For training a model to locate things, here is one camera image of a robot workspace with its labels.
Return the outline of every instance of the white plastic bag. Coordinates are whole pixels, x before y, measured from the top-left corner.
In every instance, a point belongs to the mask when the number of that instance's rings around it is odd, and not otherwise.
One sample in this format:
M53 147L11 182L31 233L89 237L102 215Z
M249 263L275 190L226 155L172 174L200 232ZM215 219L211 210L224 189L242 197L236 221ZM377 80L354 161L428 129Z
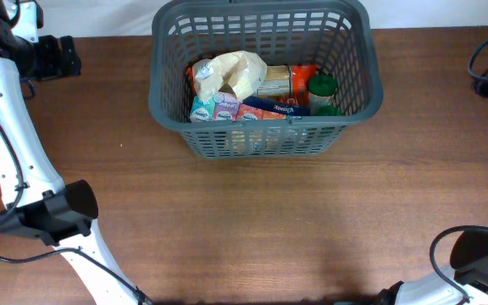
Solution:
M251 96L263 83L267 64L256 54L238 51L204 59L193 65L195 90L207 101L225 84L239 100Z

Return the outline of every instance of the green lid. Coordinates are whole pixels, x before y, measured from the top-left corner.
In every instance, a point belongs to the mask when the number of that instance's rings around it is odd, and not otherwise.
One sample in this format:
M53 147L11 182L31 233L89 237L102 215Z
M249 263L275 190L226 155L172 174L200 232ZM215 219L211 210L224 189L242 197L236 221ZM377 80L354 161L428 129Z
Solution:
M320 97L330 97L338 91L338 81L330 75L314 75L308 82L308 91Z
M315 115L316 116L341 116L342 111L340 111L340 109L334 106L326 105L320 108Z

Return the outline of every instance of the wood grain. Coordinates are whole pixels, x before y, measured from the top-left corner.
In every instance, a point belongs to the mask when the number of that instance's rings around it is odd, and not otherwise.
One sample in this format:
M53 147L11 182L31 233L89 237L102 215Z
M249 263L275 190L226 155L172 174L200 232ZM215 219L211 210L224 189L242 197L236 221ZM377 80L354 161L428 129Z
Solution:
M37 86L27 107L64 180L92 185L105 241L152 298L375 294L431 272L440 231L488 225L488 100L466 74L486 37L488 28L375 30L384 103L314 158L195 157L148 112L151 37L79 39L83 76ZM476 70L487 64L488 50ZM46 250L0 236L12 257ZM51 258L0 263L3 302L93 300Z

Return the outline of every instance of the pink box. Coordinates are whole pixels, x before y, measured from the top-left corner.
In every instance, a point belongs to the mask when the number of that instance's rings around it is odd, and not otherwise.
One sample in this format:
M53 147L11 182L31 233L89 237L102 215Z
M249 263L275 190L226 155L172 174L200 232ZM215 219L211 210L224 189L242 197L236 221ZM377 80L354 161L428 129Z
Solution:
M236 114L238 113L239 107L239 103L216 103L216 108L213 110L213 120L232 120L234 122L236 121Z

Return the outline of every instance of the basket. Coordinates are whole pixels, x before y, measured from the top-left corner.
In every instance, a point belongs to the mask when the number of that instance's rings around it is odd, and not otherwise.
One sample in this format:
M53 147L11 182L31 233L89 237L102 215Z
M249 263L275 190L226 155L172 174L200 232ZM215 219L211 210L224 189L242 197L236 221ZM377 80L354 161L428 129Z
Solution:
M150 112L205 158L321 153L383 98L369 17L357 0L174 0L156 13L152 38ZM187 68L239 50L269 65L316 64L316 73L338 80L343 115L190 123Z

